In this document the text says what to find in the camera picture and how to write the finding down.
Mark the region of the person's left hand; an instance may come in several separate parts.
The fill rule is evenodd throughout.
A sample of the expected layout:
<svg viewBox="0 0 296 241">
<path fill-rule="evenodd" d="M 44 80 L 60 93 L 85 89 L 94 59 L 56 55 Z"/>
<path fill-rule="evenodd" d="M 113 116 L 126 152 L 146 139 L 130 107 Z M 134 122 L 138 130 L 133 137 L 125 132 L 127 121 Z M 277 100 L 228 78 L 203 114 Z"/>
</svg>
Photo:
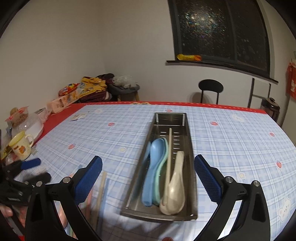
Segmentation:
<svg viewBox="0 0 296 241">
<path fill-rule="evenodd" d="M 2 212 L 2 214 L 3 214 L 3 216 L 5 218 L 13 216 L 13 211 L 12 211 L 11 208 L 1 204 L 0 209 L 1 209 L 1 212 Z M 23 225 L 23 227 L 25 227 L 25 219 L 26 219 L 27 207 L 26 206 L 24 206 L 24 207 L 16 207 L 16 209 L 14 209 L 14 210 L 15 210 L 21 224 Z"/>
</svg>

